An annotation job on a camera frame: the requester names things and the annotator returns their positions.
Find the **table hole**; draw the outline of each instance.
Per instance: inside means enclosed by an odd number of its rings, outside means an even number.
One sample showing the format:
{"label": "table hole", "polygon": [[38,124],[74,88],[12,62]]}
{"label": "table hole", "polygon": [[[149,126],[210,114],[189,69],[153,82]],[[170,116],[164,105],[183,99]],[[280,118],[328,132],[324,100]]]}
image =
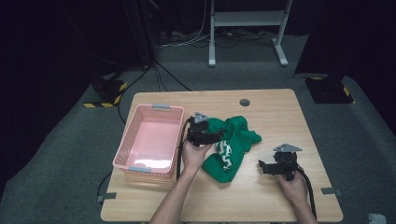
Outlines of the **table hole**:
{"label": "table hole", "polygon": [[248,99],[242,99],[239,101],[239,104],[241,106],[249,106],[250,105],[250,101]]}

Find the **person's left hand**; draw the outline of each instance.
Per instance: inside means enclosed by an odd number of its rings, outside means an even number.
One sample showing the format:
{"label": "person's left hand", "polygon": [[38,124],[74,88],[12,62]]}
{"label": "person's left hand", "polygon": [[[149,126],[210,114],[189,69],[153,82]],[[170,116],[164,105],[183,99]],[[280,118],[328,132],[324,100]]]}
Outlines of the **person's left hand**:
{"label": "person's left hand", "polygon": [[199,170],[204,163],[206,152],[211,147],[212,144],[196,147],[189,140],[186,140],[182,151],[184,169],[188,168],[195,171]]}

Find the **white print on cloth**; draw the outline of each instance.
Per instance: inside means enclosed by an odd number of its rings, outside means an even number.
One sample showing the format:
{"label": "white print on cloth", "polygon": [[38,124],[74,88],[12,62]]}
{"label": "white print on cloth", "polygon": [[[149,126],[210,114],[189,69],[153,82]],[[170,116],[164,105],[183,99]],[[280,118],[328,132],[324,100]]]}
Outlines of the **white print on cloth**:
{"label": "white print on cloth", "polygon": [[221,156],[221,159],[224,161],[225,165],[223,166],[223,170],[228,170],[231,168],[233,165],[230,161],[230,155],[232,152],[230,145],[227,144],[226,141],[221,141],[217,143],[219,146],[219,154]]}

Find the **plastic basket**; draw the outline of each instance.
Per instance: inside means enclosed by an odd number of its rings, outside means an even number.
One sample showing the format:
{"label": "plastic basket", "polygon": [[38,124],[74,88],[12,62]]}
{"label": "plastic basket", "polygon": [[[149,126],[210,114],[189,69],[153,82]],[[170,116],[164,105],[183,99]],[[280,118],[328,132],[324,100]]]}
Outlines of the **plastic basket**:
{"label": "plastic basket", "polygon": [[127,181],[168,183],[174,175],[184,108],[138,105],[122,137],[113,166]]}

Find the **person's right hand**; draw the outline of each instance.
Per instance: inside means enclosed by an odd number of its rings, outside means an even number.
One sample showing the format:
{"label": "person's right hand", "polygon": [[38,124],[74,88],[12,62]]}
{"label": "person's right hand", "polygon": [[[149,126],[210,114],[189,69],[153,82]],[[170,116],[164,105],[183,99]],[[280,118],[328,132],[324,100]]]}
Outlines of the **person's right hand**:
{"label": "person's right hand", "polygon": [[196,147],[189,140],[186,140],[182,151],[184,169],[197,171],[201,168],[205,160],[205,154],[210,148],[212,148],[212,144]]}
{"label": "person's right hand", "polygon": [[308,203],[308,191],[306,188],[305,180],[299,172],[294,172],[294,178],[291,181],[287,181],[282,175],[276,175],[276,179],[279,181],[285,197],[293,205]]}

